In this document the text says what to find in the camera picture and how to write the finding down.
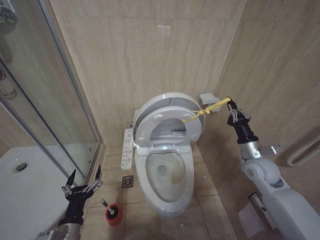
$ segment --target beige floor tile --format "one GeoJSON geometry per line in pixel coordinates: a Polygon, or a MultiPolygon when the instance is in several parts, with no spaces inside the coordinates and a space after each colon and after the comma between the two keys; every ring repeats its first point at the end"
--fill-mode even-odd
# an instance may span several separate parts
{"type": "Polygon", "coordinates": [[[191,150],[192,150],[192,156],[193,156],[193,163],[194,164],[203,163],[204,160],[201,156],[201,153],[196,143],[191,144],[191,150]]]}
{"type": "Polygon", "coordinates": [[[174,218],[161,218],[146,202],[127,204],[124,229],[125,240],[209,240],[197,198],[174,218]]]}
{"type": "Polygon", "coordinates": [[[136,174],[136,170],[133,169],[129,171],[129,175],[133,175],[133,187],[128,187],[126,194],[126,203],[134,204],[134,203],[144,203],[146,202],[145,197],[143,196],[140,186],[139,180],[136,174]]]}
{"type": "Polygon", "coordinates": [[[121,188],[122,177],[127,176],[127,171],[109,170],[102,171],[103,184],[92,197],[89,207],[100,207],[99,198],[104,198],[108,204],[126,204],[127,188],[121,188]]]}
{"type": "Polygon", "coordinates": [[[237,240],[219,196],[198,199],[211,240],[237,240]]]}
{"type": "Polygon", "coordinates": [[[197,196],[218,194],[204,163],[194,165],[194,189],[197,196]]]}
{"type": "Polygon", "coordinates": [[[85,217],[81,240],[123,240],[125,225],[125,206],[120,206],[123,211],[123,219],[117,226],[110,226],[107,223],[105,212],[106,208],[89,208],[85,217]]]}
{"type": "Polygon", "coordinates": [[[107,149],[102,170],[121,170],[122,148],[107,149]]]}

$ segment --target floor drain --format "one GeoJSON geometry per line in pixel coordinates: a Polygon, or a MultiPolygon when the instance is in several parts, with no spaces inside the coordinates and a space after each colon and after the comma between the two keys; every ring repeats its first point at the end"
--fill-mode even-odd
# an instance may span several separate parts
{"type": "Polygon", "coordinates": [[[19,164],[19,165],[15,168],[15,170],[16,170],[17,172],[21,172],[22,170],[26,169],[26,167],[27,167],[27,164],[24,162],[24,163],[19,164]]]}
{"type": "Polygon", "coordinates": [[[132,188],[134,186],[134,176],[123,176],[121,188],[132,188]]]}

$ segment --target yellow string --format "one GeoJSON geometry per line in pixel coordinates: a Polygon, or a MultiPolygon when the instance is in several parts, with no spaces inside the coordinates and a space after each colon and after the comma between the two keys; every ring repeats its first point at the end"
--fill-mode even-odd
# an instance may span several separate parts
{"type": "Polygon", "coordinates": [[[198,118],[199,116],[201,116],[201,115],[203,115],[203,114],[210,114],[210,111],[211,111],[212,109],[216,109],[216,108],[218,108],[218,107],[220,107],[220,106],[222,106],[222,105],[224,105],[224,104],[226,104],[227,102],[230,102],[230,101],[231,101],[230,97],[226,97],[225,99],[223,99],[223,100],[221,100],[221,101],[218,101],[217,103],[215,103],[215,104],[213,104],[213,105],[211,105],[211,106],[208,106],[208,107],[205,108],[205,109],[202,109],[202,110],[200,110],[200,111],[193,111],[196,115],[193,116],[193,117],[190,117],[190,118],[188,118],[188,119],[183,120],[183,122],[184,122],[184,123],[187,123],[187,122],[190,122],[190,121],[198,118]]]}

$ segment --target white toilet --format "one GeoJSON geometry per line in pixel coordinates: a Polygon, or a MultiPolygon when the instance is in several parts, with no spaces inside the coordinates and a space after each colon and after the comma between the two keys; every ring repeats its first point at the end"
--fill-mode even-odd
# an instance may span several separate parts
{"type": "Polygon", "coordinates": [[[205,117],[182,121],[200,109],[192,97],[171,92],[152,98],[135,113],[138,182],[148,204],[161,216],[182,214],[192,198],[194,162],[190,142],[198,140],[205,117]]]}

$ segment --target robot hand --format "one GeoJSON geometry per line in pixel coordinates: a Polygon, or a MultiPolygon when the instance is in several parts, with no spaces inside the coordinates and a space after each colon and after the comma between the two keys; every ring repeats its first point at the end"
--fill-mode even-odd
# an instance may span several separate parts
{"type": "Polygon", "coordinates": [[[90,185],[72,187],[75,176],[76,170],[73,171],[71,176],[66,181],[65,186],[62,187],[62,191],[64,192],[65,198],[69,201],[69,205],[64,218],[59,222],[58,226],[63,224],[82,225],[84,222],[82,216],[84,214],[83,210],[86,200],[90,198],[103,183],[101,181],[101,166],[99,166],[96,172],[94,182],[92,182],[90,185]]]}

